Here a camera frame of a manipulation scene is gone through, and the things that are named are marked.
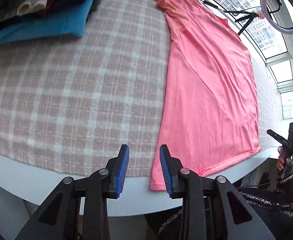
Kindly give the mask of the person's right hand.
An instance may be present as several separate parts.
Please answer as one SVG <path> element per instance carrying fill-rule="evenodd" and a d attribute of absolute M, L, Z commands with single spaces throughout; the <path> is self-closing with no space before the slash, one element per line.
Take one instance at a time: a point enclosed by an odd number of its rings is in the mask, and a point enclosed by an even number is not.
<path fill-rule="evenodd" d="M 276 164 L 276 168 L 278 171 L 282 171 L 285 167 L 289 167 L 292 163 L 291 158 L 286 157 L 286 150 L 282 146 L 278 148 L 278 161 Z"/>

